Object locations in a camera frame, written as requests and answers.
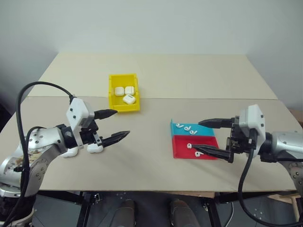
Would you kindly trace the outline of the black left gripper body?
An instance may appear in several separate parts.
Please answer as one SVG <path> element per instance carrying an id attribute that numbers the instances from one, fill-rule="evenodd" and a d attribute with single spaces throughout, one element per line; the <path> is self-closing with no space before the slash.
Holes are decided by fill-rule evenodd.
<path id="1" fill-rule="evenodd" d="M 95 120 L 92 120 L 88 127 L 81 127 L 80 137 L 84 145 L 102 145 L 102 139 L 98 135 L 98 125 L 96 124 Z"/>

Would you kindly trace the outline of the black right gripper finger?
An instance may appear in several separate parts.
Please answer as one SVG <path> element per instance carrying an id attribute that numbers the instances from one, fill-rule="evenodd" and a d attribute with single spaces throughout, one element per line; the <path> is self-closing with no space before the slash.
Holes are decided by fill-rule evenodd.
<path id="1" fill-rule="evenodd" d="M 216 148 L 214 146 L 210 145 L 197 145 L 197 144 L 192 144 L 192 148 L 195 149 L 195 155 L 199 154 L 204 154 L 204 155 L 209 155 L 213 156 L 219 159 L 223 159 L 226 161 L 230 160 L 231 154 L 227 150 L 222 150 L 219 148 Z"/>
<path id="2" fill-rule="evenodd" d="M 207 128 L 220 129 L 220 128 L 231 128 L 233 118 L 213 118 L 200 121 L 198 124 Z"/>

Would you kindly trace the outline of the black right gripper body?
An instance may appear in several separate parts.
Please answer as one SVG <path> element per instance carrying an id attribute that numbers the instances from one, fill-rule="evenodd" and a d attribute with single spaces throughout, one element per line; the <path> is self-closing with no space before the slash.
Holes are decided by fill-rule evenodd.
<path id="1" fill-rule="evenodd" d="M 241 130 L 239 120 L 239 116 L 232 118 L 231 133 L 227 138 L 226 150 L 229 152 L 229 163 L 234 162 L 234 154 L 249 152 L 248 137 Z"/>

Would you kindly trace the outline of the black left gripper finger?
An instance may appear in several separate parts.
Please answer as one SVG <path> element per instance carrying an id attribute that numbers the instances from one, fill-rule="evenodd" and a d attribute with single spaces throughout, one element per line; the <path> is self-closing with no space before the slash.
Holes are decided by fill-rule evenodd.
<path id="1" fill-rule="evenodd" d="M 130 133 L 130 131 L 120 131 L 120 132 L 112 134 L 108 138 L 101 139 L 102 147 L 108 147 L 108 146 L 118 143 L 123 138 L 125 138 L 129 133 Z"/>
<path id="2" fill-rule="evenodd" d="M 94 119 L 102 120 L 116 113 L 118 113 L 118 111 L 113 109 L 98 110 L 94 112 Z"/>

